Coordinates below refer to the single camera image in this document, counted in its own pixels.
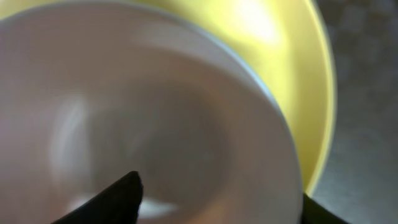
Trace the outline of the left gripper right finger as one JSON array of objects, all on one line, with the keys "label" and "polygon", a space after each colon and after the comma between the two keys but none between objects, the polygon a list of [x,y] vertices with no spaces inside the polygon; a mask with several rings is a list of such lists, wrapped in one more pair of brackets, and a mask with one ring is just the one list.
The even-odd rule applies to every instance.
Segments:
[{"label": "left gripper right finger", "polygon": [[348,224],[333,213],[312,200],[307,194],[303,195],[303,211],[301,224]]}]

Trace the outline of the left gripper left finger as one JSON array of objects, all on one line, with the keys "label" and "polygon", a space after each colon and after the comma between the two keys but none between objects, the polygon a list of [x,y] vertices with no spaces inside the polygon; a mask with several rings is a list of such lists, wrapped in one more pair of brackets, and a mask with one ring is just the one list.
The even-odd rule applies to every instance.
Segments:
[{"label": "left gripper left finger", "polygon": [[139,173],[131,171],[53,224],[135,224],[143,193]]}]

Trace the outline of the white pink bowl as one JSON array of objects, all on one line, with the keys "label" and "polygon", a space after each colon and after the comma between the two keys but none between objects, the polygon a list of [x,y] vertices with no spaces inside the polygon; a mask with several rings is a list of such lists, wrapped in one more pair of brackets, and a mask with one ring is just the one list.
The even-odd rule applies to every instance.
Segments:
[{"label": "white pink bowl", "polygon": [[300,221],[285,119],[221,41],[124,2],[2,19],[1,222],[50,223],[132,170],[140,223]]}]

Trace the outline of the yellow plate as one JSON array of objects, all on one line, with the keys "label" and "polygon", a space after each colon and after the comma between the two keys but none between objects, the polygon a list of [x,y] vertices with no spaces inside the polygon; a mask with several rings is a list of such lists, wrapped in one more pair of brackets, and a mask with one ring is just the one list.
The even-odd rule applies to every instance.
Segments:
[{"label": "yellow plate", "polygon": [[[18,8],[1,2],[1,20],[55,4]],[[290,131],[302,179],[311,191],[328,152],[334,114],[328,42],[311,1],[109,1],[141,4],[212,35],[253,69],[275,99]]]}]

